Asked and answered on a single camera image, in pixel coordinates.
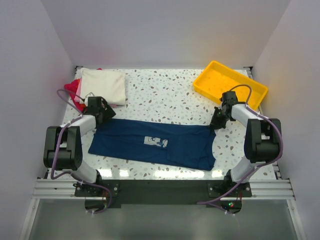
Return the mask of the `blue Mickey t-shirt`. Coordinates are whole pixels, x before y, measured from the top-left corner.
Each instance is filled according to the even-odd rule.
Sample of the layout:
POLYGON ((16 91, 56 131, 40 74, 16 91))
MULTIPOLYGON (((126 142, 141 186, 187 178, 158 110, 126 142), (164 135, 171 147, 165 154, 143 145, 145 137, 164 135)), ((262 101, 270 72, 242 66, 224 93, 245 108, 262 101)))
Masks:
POLYGON ((89 154, 210 171, 216 134, 204 125, 111 119, 95 131, 89 154))

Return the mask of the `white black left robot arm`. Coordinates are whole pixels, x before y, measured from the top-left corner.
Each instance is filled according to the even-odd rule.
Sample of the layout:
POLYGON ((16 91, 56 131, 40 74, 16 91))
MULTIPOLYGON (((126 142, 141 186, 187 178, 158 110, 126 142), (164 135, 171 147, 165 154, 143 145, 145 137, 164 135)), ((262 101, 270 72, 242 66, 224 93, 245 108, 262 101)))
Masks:
POLYGON ((77 118, 47 128, 43 163, 51 169, 52 180, 71 175, 86 184, 88 193, 99 196, 104 190, 104 184, 98 180, 99 171, 83 160, 82 136, 107 123, 116 113, 101 96, 89 96, 86 100, 86 107, 77 118))

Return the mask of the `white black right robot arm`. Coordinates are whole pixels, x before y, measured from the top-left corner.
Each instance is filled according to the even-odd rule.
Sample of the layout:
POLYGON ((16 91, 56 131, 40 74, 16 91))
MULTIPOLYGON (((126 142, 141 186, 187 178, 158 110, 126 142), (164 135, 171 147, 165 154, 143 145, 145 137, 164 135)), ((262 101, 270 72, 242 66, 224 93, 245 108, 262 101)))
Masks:
POLYGON ((265 117, 238 101, 235 91, 224 92, 220 101, 221 105, 214 108, 209 129, 212 132, 224 129, 228 121, 238 121, 246 127, 244 156, 223 179, 223 192, 233 197, 241 190, 240 184, 248 182, 259 168, 282 156, 284 144, 279 119, 265 117))

